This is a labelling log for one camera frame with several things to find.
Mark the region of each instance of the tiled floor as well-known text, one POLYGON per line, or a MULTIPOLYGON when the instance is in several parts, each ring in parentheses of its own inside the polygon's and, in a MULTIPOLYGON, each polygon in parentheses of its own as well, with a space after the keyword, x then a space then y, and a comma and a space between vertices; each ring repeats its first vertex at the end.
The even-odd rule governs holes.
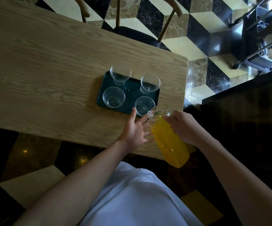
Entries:
MULTIPOLYGON (((82 21, 74 0, 25 1, 82 21)), ((117 0, 84 1, 91 15, 88 24, 112 31, 117 0)), ((231 30, 228 24, 248 11, 248 0, 177 1, 183 15, 180 18, 174 15, 161 48, 188 58, 184 111, 200 122, 198 109, 202 99, 254 77, 254 70, 231 69, 237 62, 232 34, 239 28, 231 30)), ((163 0, 122 0, 121 25, 157 38, 171 11, 163 0)), ((0 225, 11 225, 45 190, 99 151, 101 149, 0 129, 0 225)), ((133 154, 124 161, 153 171, 205 225, 232 225, 225 224, 227 218, 235 217, 227 210, 232 206, 199 151, 194 150, 180 169, 165 161, 133 154), (209 182, 219 185, 216 197, 206 192, 209 182), (225 201, 218 202, 217 195, 222 195, 225 201)))

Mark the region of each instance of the wood grain tabletop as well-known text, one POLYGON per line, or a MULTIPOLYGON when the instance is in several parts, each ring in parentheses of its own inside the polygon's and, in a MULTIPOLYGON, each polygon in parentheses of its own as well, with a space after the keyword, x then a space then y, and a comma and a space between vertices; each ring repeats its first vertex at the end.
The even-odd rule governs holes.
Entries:
MULTIPOLYGON (((129 117, 96 104, 104 73, 116 60, 127 63, 133 78, 157 74, 158 104, 183 109, 186 57, 19 0, 0 0, 0 128, 107 147, 129 117)), ((134 153, 163 159, 155 142, 134 153)))

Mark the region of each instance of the metal cart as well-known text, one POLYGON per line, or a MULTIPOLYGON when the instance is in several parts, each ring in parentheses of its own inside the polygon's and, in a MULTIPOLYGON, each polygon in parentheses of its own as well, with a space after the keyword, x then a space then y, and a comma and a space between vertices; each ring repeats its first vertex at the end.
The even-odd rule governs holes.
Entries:
POLYGON ((268 57, 268 49, 272 48, 272 42, 264 41, 267 34, 272 34, 272 9, 267 9, 268 1, 260 1, 230 25, 234 26, 243 20, 241 59, 234 64, 235 70, 244 64, 256 68, 259 72, 272 71, 272 59, 268 57))

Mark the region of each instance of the person's left hand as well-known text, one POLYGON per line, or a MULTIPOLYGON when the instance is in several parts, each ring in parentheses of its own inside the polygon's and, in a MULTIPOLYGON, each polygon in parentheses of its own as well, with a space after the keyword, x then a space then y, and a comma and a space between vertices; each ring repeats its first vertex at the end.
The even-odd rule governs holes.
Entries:
POLYGON ((146 136, 152 135, 152 131, 145 131, 145 129, 149 127, 149 121, 146 121, 148 119, 147 114, 135 122, 136 114, 136 109, 133 108, 129 120, 126 122, 121 135, 117 139, 126 144, 126 153, 130 153, 136 150, 144 143, 154 141, 153 138, 144 138, 146 136))

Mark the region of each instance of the person's right arm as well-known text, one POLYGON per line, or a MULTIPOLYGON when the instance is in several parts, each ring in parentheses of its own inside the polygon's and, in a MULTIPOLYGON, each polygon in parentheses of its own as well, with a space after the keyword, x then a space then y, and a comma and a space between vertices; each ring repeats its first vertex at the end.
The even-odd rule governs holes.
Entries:
POLYGON ((186 143, 199 148, 225 189, 241 223, 272 225, 272 190, 214 139, 191 114, 175 110, 164 116, 186 143))

